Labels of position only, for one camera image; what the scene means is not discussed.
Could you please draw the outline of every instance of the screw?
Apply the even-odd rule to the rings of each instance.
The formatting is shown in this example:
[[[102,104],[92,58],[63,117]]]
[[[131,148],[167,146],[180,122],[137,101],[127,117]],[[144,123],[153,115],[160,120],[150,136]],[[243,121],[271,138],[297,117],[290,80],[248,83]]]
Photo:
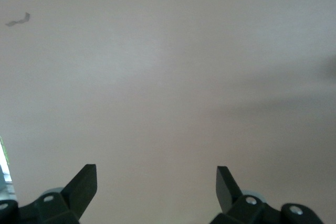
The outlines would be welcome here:
[[[49,195],[43,199],[44,202],[52,201],[54,199],[53,195]]]
[[[8,204],[7,203],[3,203],[3,204],[0,205],[0,210],[4,210],[7,207],[8,207]]]
[[[301,208],[299,208],[297,206],[291,206],[289,209],[291,210],[291,212],[293,214],[296,214],[296,215],[302,215],[303,214],[303,211],[301,210]]]
[[[246,202],[251,204],[251,205],[255,205],[257,203],[257,200],[253,197],[247,197]]]

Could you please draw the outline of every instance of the ceiling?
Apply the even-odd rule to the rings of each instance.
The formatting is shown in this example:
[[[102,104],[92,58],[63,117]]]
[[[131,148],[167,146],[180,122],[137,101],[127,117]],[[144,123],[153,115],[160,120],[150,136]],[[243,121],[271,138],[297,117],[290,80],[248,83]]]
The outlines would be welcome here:
[[[225,165],[333,223],[335,42],[336,0],[0,0],[20,206],[96,164],[81,223],[207,224]]]

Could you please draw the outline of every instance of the metal screw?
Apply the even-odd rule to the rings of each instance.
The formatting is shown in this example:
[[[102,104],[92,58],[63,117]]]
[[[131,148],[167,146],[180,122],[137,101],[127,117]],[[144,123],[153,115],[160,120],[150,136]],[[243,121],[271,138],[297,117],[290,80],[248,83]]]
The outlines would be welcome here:
[[[43,199],[44,202],[52,201],[54,199],[53,195],[49,195]]]
[[[299,208],[297,206],[291,206],[289,209],[291,210],[291,212],[293,214],[296,214],[296,215],[302,215],[303,214],[303,211],[301,210],[301,208]]]
[[[253,197],[247,197],[246,202],[251,204],[251,205],[255,205],[257,203],[257,200]]]
[[[0,205],[0,210],[4,210],[7,207],[8,207],[8,204],[7,203],[3,203],[3,204]]]

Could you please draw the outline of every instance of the white ceiling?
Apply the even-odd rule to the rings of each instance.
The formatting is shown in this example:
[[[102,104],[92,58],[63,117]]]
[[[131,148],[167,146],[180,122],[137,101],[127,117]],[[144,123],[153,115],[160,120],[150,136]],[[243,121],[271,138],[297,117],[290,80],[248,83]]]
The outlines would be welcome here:
[[[208,224],[226,165],[334,223],[335,42],[336,0],[0,0],[20,205],[95,163],[83,224]]]

